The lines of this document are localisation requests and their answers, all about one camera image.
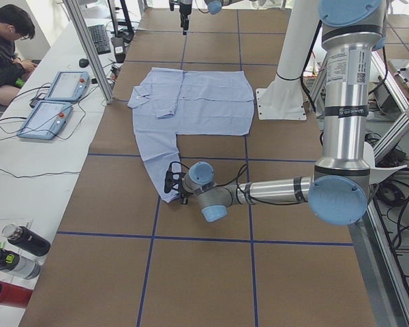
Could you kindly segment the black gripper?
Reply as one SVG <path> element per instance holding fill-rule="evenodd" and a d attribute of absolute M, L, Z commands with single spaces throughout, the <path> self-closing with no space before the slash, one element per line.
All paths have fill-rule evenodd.
<path fill-rule="evenodd" d="M 192 0 L 179 0 L 179 12 L 183 35 L 187 35 L 190 24 L 189 15 L 192 13 Z"/>
<path fill-rule="evenodd" d="M 178 180 L 177 183 L 177 192 L 179 194 L 179 200 L 180 200 L 180 204 L 182 205 L 187 205 L 188 201 L 189 201 L 189 197 L 192 195 L 192 192 L 188 191 L 186 188 L 184 188 L 183 186 L 183 181 L 182 180 Z"/>

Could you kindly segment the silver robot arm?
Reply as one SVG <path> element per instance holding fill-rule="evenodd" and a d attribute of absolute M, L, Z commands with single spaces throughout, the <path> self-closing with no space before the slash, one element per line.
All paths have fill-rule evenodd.
<path fill-rule="evenodd" d="M 183 35 L 187 35 L 189 30 L 189 15 L 192 13 L 192 3 L 193 1 L 188 0 L 179 0 L 179 1 L 169 1 L 170 11 L 175 10 L 175 6 L 179 7 L 179 15 L 180 15 L 180 26 L 182 28 Z M 207 11 L 210 14 L 217 14 L 221 11 L 221 9 L 225 6 L 229 6 L 233 3 L 238 3 L 238 1 L 232 0 L 210 0 L 205 1 Z"/>
<path fill-rule="evenodd" d="M 373 51 L 384 43 L 388 1 L 311 1 L 310 37 L 326 51 L 324 129 L 311 176 L 217 185 L 209 163 L 198 162 L 177 180 L 180 198 L 195 196 L 207 221 L 238 204 L 309 204 L 321 220 L 349 225 L 365 214 L 374 158 L 365 152 Z"/>

